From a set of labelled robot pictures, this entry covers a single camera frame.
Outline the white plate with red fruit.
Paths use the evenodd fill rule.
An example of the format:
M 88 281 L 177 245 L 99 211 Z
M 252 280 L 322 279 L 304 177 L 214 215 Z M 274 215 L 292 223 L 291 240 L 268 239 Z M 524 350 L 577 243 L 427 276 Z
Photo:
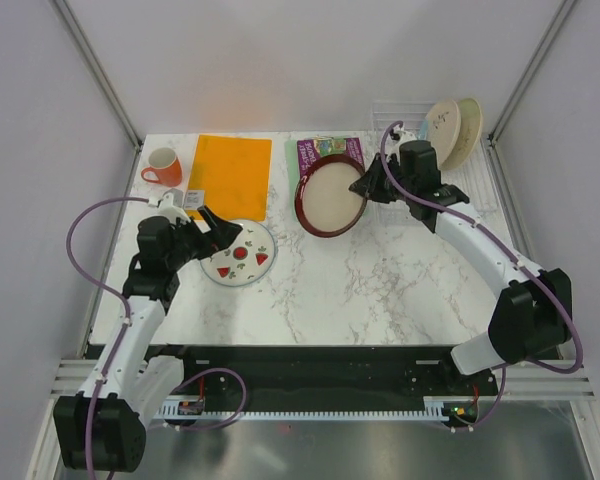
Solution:
M 246 219 L 236 223 L 242 231 L 231 246 L 201 262 L 205 275 L 226 287 L 257 282 L 269 272 L 277 255 L 275 239 L 263 224 Z

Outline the dark red rimmed plate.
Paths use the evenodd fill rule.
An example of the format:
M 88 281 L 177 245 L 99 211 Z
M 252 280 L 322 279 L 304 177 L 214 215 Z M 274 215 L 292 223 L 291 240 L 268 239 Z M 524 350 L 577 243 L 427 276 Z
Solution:
M 331 154 L 314 162 L 301 175 L 293 200 L 304 230 L 318 238 L 333 238 L 353 228 L 366 208 L 366 200 L 349 190 L 365 173 L 364 166 L 344 154 Z

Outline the cream and blue plate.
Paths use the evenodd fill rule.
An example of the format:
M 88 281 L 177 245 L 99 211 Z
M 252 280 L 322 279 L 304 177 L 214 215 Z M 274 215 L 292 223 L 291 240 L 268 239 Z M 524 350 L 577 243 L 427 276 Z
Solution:
M 442 167 L 458 140 L 461 113 L 455 100 L 436 103 L 426 114 L 419 137 L 428 141 L 435 150 L 437 165 Z

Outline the cream and green plate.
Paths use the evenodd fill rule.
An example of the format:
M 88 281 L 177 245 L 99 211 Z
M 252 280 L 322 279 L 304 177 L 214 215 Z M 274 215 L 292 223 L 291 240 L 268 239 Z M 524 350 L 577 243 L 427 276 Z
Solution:
M 458 102 L 458 106 L 461 114 L 460 131 L 451 154 L 444 162 L 447 170 L 462 166 L 482 135 L 484 118 L 480 103 L 474 98 L 465 98 Z

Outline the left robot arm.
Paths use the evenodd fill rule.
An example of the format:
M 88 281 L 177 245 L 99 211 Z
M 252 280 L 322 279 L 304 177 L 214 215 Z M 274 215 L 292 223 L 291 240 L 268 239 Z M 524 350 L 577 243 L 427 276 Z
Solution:
M 135 471 L 144 455 L 147 430 L 167 397 L 188 393 L 199 369 L 173 356 L 145 358 L 157 328 L 177 293 L 179 270 L 228 249 L 243 228 L 208 207 L 198 210 L 202 231 L 179 208 L 162 209 L 142 220 L 138 251 L 117 297 L 122 312 L 95 367 L 76 394 L 61 396 L 53 410 L 66 467 L 98 472 Z

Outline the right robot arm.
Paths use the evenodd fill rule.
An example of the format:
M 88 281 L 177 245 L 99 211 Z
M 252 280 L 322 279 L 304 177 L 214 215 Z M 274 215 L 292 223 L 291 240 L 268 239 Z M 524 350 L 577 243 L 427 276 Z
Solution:
M 573 373 L 583 350 L 572 319 L 568 275 L 547 271 L 507 247 L 480 220 L 469 197 L 445 184 L 429 142 L 409 141 L 397 153 L 379 152 L 350 191 L 376 203 L 403 201 L 413 218 L 453 246 L 480 274 L 497 298 L 487 330 L 452 348 L 438 368 L 447 392 L 463 392 L 474 374 L 492 368 L 534 362 L 537 355 L 568 341 L 575 346 Z

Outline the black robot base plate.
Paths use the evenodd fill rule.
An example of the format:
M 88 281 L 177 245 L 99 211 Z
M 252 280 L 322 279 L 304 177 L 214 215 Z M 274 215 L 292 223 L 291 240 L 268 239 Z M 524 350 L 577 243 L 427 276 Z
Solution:
M 194 346 L 150 348 L 150 356 L 184 362 L 186 377 L 203 379 L 184 388 L 203 393 L 212 409 L 235 411 L 415 410 L 427 397 L 486 399 L 497 394 L 495 377 L 483 370 L 448 376 L 436 346 Z

